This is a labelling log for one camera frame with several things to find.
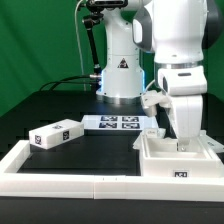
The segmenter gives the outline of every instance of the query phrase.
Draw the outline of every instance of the white plastic frame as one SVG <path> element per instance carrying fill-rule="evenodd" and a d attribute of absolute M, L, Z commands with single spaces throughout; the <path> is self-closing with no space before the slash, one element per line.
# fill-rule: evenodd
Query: white plastic frame
<path fill-rule="evenodd" d="M 30 156 L 19 141 L 0 162 L 0 196 L 224 201 L 224 178 L 16 173 Z"/>

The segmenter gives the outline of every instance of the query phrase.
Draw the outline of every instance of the white foam block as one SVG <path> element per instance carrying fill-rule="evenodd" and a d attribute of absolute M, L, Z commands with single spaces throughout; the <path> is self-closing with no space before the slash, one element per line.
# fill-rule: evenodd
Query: white foam block
<path fill-rule="evenodd" d="M 29 132 L 30 144 L 50 149 L 84 135 L 84 125 L 65 119 Z"/>

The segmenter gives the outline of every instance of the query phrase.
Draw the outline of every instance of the green backdrop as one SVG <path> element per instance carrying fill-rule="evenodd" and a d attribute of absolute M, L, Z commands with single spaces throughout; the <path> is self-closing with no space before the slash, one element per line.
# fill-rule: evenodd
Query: green backdrop
<path fill-rule="evenodd" d="M 224 14 L 224 1 L 216 0 Z M 0 116 L 43 84 L 81 75 L 74 25 L 76 0 L 0 0 Z M 85 73 L 92 72 L 86 31 L 78 14 Z M 94 28 L 101 65 L 106 63 L 103 24 Z M 224 100 L 224 33 L 205 54 L 208 91 Z M 143 55 L 146 82 L 153 78 L 153 56 Z M 63 85 L 59 89 L 83 89 Z"/>

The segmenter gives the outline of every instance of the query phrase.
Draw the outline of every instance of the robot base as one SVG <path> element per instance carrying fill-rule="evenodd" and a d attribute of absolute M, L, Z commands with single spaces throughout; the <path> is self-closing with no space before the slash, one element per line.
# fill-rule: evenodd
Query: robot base
<path fill-rule="evenodd" d="M 109 97 L 104 95 L 100 91 L 96 92 L 97 100 L 112 103 L 112 104 L 139 104 L 140 96 L 133 98 L 120 98 L 120 97 Z"/>

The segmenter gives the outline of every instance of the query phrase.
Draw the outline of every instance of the warning label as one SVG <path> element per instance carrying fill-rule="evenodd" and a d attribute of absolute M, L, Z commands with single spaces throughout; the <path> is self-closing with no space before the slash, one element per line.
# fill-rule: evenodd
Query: warning label
<path fill-rule="evenodd" d="M 120 64 L 118 65 L 118 68 L 128 68 L 128 64 L 124 58 L 121 60 Z"/>

